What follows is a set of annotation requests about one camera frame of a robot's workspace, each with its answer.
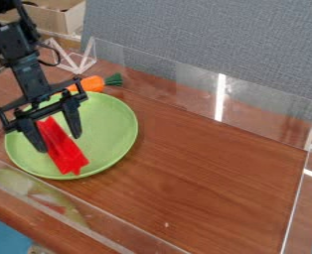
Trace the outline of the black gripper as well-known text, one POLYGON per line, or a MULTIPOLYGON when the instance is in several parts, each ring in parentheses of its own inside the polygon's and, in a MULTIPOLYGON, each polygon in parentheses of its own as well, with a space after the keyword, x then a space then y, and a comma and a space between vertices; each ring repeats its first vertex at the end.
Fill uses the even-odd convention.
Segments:
POLYGON ((63 112, 74 137, 78 139, 82 135, 78 108, 87 95, 81 78, 50 84, 35 56, 8 62, 8 67, 14 70, 23 95, 0 107, 4 130, 7 133, 23 132, 37 150, 47 153, 49 147, 37 124, 39 120, 63 112))

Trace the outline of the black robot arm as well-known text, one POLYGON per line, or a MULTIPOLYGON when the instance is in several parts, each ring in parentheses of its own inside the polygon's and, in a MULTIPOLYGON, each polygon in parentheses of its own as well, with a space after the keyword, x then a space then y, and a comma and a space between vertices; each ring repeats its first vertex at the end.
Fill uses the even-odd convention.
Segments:
POLYGON ((81 78, 50 84, 42 65, 58 66, 39 59, 38 47, 61 52, 41 41, 22 0, 0 0, 0 58, 12 69, 23 96, 0 107, 0 120, 7 133, 22 132, 37 150, 49 152, 38 121, 63 112, 75 138, 82 135, 81 103, 87 100, 81 78))

